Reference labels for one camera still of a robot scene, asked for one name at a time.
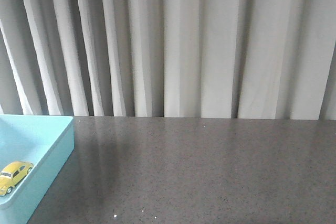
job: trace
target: white curtain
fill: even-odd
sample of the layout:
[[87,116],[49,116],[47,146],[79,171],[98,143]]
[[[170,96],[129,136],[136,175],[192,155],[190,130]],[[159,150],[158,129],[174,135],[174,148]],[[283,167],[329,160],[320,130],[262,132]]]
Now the white curtain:
[[336,119],[336,0],[0,0],[0,113]]

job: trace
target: light blue tray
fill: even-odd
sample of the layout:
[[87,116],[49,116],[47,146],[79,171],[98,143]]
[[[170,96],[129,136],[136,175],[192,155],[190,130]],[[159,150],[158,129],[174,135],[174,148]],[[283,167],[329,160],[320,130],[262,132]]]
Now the light blue tray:
[[0,197],[0,223],[24,224],[43,198],[74,148],[71,116],[0,115],[0,170],[13,161],[34,168],[12,191]]

